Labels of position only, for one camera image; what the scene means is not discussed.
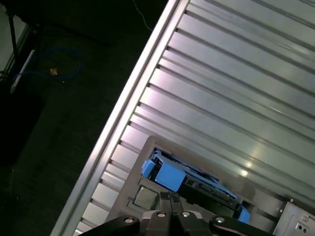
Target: white cable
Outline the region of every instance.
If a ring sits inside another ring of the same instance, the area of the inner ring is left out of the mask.
[[[143,15],[143,14],[141,13],[141,11],[138,9],[135,0],[133,0],[133,4],[134,4],[134,6],[136,7],[137,12],[139,12],[139,14],[142,16],[144,25],[147,27],[147,29],[148,29],[149,31],[152,31],[152,29],[150,29],[150,27],[148,27],[147,22],[146,22],[146,19],[144,18],[144,15]]]

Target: small orange object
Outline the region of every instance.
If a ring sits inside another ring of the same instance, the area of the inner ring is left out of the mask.
[[[50,75],[51,75],[51,76],[56,76],[56,75],[58,75],[57,68],[51,68],[51,69],[49,70],[49,72],[50,72]]]

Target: metal panel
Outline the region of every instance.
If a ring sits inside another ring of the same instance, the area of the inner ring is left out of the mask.
[[[75,232],[74,232],[74,234],[73,234],[73,236],[79,236],[79,235],[82,234],[82,233],[83,233],[82,231],[76,229]]]
[[[78,224],[78,230],[82,231],[82,232],[86,232],[86,231],[89,231],[90,229],[92,229],[92,227],[80,222]]]
[[[83,218],[91,222],[94,226],[98,226],[105,222],[108,211],[89,203],[83,213]]]
[[[283,34],[282,36],[292,37],[306,47],[315,45],[315,31],[252,0],[215,0],[215,2],[263,24],[269,30],[276,30],[280,35]]]
[[[287,203],[275,228],[276,236],[313,236],[315,217],[292,203]]]
[[[150,135],[275,192],[251,199],[259,228],[271,229],[259,212],[276,217],[275,196],[315,207],[309,7],[294,0],[172,1],[59,219],[63,235],[80,229],[82,215],[91,227],[104,222]]]

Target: black floor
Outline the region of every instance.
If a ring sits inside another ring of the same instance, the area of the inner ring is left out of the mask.
[[[154,28],[166,0],[136,3]],[[65,83],[38,75],[22,77],[16,92],[23,101],[19,111],[25,116],[15,119],[23,122],[30,114],[39,115],[16,164],[1,169],[0,222],[12,234],[0,229],[0,235],[50,234],[151,34],[132,0],[56,0],[43,5],[49,19],[110,46],[45,28],[36,53],[73,48],[79,52],[82,69]],[[60,75],[70,75],[77,66],[71,52],[55,52],[31,68],[48,73],[57,67]],[[23,131],[13,130],[17,136]]]

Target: bolt head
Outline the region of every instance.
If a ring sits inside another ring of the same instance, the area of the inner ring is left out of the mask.
[[[130,224],[130,223],[132,223],[132,222],[133,222],[133,218],[127,218],[127,219],[125,219],[125,223]]]
[[[218,217],[218,218],[216,218],[216,221],[218,223],[224,223],[225,220],[222,217]]]
[[[190,213],[189,212],[183,212],[182,215],[183,215],[183,217],[188,217],[188,216],[190,216]]]
[[[160,212],[159,214],[157,214],[158,217],[165,217],[166,214],[164,212]]]

